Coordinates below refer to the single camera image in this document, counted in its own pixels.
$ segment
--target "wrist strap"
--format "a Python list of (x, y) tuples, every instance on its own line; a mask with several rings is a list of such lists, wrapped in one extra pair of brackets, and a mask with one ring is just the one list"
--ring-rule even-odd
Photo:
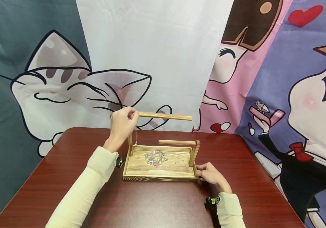
[(220, 202), (220, 197), (207, 197), (206, 198), (206, 204), (209, 207), (214, 207)]

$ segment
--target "black suit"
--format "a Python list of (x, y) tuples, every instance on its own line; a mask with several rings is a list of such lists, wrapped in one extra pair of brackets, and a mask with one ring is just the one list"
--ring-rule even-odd
[(313, 160), (299, 161), (295, 156), (278, 151), (269, 134), (258, 137), (261, 143), (282, 161), (280, 184), (288, 202), (304, 222), (307, 208), (319, 208), (315, 195), (326, 190), (326, 166)]

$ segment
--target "pink fabric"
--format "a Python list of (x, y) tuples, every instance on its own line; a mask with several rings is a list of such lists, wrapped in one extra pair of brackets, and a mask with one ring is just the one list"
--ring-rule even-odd
[(247, 51), (237, 64), (237, 69), (232, 79), (220, 84), (209, 81), (206, 87), (206, 95), (209, 98), (223, 101), (228, 110), (219, 110), (216, 105), (201, 103), (201, 128), (199, 132), (213, 132), (210, 127), (213, 124), (223, 124), (229, 122), (230, 127), (223, 133), (234, 133), (240, 123), (245, 97), (252, 86), (256, 75), (268, 53), (280, 25), (288, 11), (292, 0), (284, 1), (283, 7), (278, 17), (273, 31), (268, 36), (263, 45), (255, 52)]

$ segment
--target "cream long sleeve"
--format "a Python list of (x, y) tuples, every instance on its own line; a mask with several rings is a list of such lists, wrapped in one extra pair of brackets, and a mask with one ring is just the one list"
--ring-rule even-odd
[(245, 228), (242, 210), (236, 194), (220, 192), (217, 216), (221, 228)]
[(46, 228), (80, 228), (96, 195), (115, 169), (117, 157), (117, 152), (98, 147), (53, 212)]

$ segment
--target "black watch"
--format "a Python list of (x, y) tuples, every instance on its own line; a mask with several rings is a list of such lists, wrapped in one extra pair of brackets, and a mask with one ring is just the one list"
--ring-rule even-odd
[(206, 198), (206, 204), (209, 207), (214, 207), (220, 202), (220, 197), (207, 197)]
[(116, 166), (115, 167), (120, 168), (124, 162), (125, 162), (125, 160), (123, 158), (118, 157), (116, 159)]

